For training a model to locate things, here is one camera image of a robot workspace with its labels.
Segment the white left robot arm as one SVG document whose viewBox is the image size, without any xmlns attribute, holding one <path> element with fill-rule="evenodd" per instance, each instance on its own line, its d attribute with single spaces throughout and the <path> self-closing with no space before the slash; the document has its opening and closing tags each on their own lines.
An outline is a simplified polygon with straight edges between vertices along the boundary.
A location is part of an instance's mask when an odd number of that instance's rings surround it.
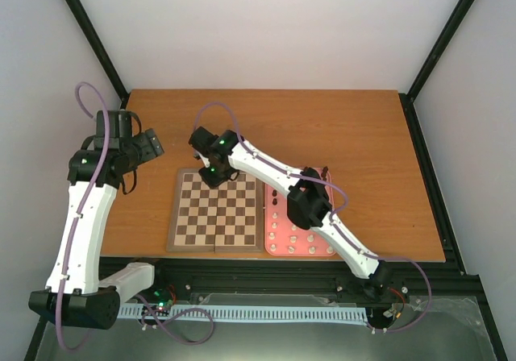
<svg viewBox="0 0 516 361">
<path fill-rule="evenodd" d="M 28 306 L 51 323 L 107 330 L 121 304 L 139 292 L 156 299 L 168 279 L 145 262 L 99 278 L 106 222 L 118 192 L 129 191 L 124 175 L 164 151 L 152 129 L 134 130 L 139 117 L 127 110 L 98 112 L 95 135 L 86 138 L 69 161 L 68 214 L 60 250 L 45 287 L 31 292 Z"/>
</svg>

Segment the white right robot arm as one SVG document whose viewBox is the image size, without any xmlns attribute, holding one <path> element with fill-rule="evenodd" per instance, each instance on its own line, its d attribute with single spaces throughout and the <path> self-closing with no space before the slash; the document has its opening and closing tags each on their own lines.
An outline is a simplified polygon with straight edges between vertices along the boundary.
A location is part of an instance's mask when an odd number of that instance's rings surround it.
<svg viewBox="0 0 516 361">
<path fill-rule="evenodd" d="M 324 238 L 352 274 L 363 281 L 365 297 L 381 299 L 390 282 L 388 266 L 343 224 L 327 193 L 327 187 L 337 187 L 323 180 L 315 169 L 283 164 L 231 130 L 215 135 L 198 127 L 189 137 L 189 145 L 204 164 L 199 173 L 209 187 L 216 189 L 240 172 L 269 185 L 286 198 L 288 219 Z"/>
</svg>

